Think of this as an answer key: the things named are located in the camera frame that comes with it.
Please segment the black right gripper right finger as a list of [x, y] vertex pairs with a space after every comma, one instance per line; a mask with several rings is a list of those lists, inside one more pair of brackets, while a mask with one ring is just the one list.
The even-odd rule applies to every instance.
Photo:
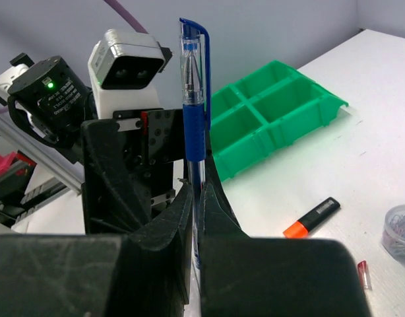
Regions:
[[251, 238], [201, 195], [203, 316], [369, 316], [355, 262], [335, 240]]

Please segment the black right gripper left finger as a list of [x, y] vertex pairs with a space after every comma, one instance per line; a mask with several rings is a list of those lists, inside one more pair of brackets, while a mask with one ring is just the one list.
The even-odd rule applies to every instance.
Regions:
[[0, 316], [182, 316], [191, 190], [133, 234], [0, 235]]

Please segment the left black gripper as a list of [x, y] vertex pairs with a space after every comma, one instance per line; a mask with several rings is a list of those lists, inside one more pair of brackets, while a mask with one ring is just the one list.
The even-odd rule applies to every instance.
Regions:
[[[185, 158], [183, 111], [118, 110], [115, 120], [81, 125], [87, 234], [130, 234], [176, 197], [173, 164]], [[205, 233], [242, 234], [224, 193], [214, 159], [207, 158]]]

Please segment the red transparent pen cap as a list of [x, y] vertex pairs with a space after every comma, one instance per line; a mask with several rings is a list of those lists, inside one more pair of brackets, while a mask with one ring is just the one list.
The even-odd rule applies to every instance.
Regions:
[[360, 261], [357, 264], [358, 277], [361, 286], [365, 290], [372, 290], [371, 277], [369, 274], [369, 267], [366, 260]]

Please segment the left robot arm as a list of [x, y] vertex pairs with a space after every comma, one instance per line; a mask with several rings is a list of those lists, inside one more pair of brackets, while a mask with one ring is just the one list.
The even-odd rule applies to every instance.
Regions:
[[190, 193], [173, 188], [173, 164], [185, 158], [180, 109], [122, 110], [98, 120], [94, 95], [62, 57], [34, 63], [20, 54], [11, 65], [21, 73], [3, 88], [16, 126], [35, 136], [33, 116], [49, 131], [42, 144], [84, 167], [86, 233], [135, 232], [172, 203], [192, 217]]

